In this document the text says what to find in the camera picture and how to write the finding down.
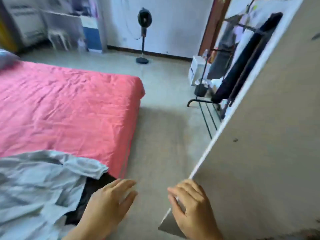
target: hand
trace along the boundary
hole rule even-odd
[[[186,179],[173,188],[168,188],[173,216],[187,238],[192,240],[222,240],[210,201],[205,191],[191,179]],[[183,212],[175,197],[186,211]]]
[[[63,240],[101,240],[114,231],[130,209],[136,191],[126,192],[136,184],[133,180],[117,179],[95,192],[77,225]]]

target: gray tile floor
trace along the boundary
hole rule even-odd
[[[110,239],[177,239],[157,229],[170,206],[166,189],[189,176],[210,137],[199,105],[187,108],[194,98],[194,87],[188,81],[190,62],[150,56],[150,64],[138,65],[136,57],[117,51],[102,55],[41,49],[22,60],[141,78],[146,96],[141,101],[126,174],[138,181],[139,195]],[[214,132],[209,114],[206,116]]]

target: white chair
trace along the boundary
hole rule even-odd
[[[56,50],[57,47],[56,47],[56,45],[54,44],[54,41],[53,41],[53,37],[54,36],[57,36],[58,38],[60,38],[62,40],[64,49],[66,51],[68,51],[71,48],[70,37],[69,37],[69,35],[67,34],[66,31],[64,31],[62,29],[49,29],[48,30],[48,39],[50,40],[53,48]]]

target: standing fan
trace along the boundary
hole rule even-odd
[[[143,57],[143,52],[144,52],[144,39],[146,38],[146,35],[147,35],[147,28],[149,28],[152,23],[152,16],[149,10],[147,10],[146,8],[142,8],[139,11],[138,22],[141,26],[142,53],[141,53],[141,57],[138,57],[136,59],[136,62],[138,64],[148,64],[149,60]]]

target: mattress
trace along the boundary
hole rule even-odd
[[[145,94],[138,77],[19,62],[0,81],[0,157],[57,150],[123,177]]]

